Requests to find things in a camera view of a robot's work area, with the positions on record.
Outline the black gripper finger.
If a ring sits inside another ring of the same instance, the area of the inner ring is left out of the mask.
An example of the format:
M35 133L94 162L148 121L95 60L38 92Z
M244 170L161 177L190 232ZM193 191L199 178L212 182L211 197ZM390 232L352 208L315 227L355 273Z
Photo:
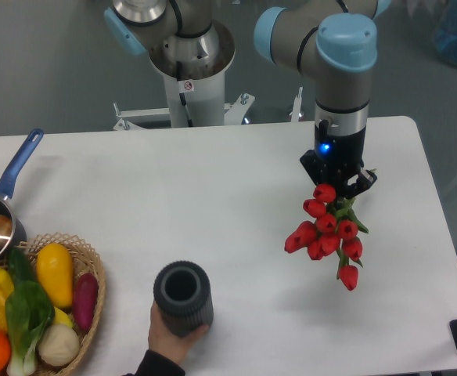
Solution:
M315 185L326 182L326 165L316 152L305 152L300 157L300 163Z
M378 179L374 170L360 168L353 176L346 179L340 186L340 196L346 199L357 197L369 190Z

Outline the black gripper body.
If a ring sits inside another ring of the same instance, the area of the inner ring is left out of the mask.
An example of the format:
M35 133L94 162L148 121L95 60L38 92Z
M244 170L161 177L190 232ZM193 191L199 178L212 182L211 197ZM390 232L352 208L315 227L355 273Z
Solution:
M315 125L315 148L313 150L326 165L326 182L340 196L341 184L364 167L362 160L365 128L348 136L334 136L325 125Z

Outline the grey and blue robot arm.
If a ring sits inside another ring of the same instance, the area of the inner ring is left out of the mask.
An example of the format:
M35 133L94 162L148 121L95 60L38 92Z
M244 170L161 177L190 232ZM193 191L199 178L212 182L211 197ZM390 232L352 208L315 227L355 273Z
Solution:
M253 40L267 61L315 82L315 144L301 164L315 184L352 198L376 181L362 160L376 16L386 1L311 1L298 9L267 9ZM107 27L129 53L147 53L164 78L171 125L223 125L225 71L235 56L230 31L209 1L115 1Z

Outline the dark sleeve forearm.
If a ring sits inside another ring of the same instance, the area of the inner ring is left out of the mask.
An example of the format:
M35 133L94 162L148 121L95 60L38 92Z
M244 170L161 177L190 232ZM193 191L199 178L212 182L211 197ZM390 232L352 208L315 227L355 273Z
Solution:
M185 376L185 370L158 352L148 349L135 373L125 376Z

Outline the person's hand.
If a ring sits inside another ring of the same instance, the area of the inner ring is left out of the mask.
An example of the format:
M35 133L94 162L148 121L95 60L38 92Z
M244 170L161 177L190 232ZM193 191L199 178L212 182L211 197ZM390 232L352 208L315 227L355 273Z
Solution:
M202 325L185 337L178 337L168 329L158 305L154 302L150 309L149 350L180 365L187 357L189 351L204 337L209 329L208 325Z

